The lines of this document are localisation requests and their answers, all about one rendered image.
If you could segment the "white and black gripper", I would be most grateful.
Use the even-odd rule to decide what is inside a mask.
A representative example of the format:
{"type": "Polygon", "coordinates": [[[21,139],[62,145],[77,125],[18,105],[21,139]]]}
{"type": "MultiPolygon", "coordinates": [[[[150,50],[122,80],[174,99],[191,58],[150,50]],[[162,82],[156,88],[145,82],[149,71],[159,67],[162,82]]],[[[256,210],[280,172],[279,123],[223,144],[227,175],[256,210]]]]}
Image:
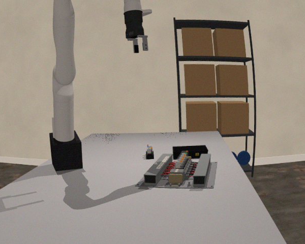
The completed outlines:
{"type": "Polygon", "coordinates": [[[126,25],[126,39],[133,41],[134,53],[139,53],[138,37],[142,38],[143,51],[148,51],[147,37],[142,27],[142,17],[152,13],[152,9],[142,9],[140,1],[124,3],[124,16],[126,25]]]}

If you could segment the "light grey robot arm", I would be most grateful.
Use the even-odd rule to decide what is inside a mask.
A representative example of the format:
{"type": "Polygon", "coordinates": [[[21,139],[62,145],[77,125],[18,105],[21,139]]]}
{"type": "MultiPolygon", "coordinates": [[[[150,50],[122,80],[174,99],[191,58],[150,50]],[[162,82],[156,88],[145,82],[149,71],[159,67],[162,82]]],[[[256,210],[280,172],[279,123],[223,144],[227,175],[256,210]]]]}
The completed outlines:
{"type": "Polygon", "coordinates": [[[53,37],[56,65],[52,74],[53,138],[67,142],[74,139],[74,61],[75,13],[71,0],[53,2],[53,37]]]}

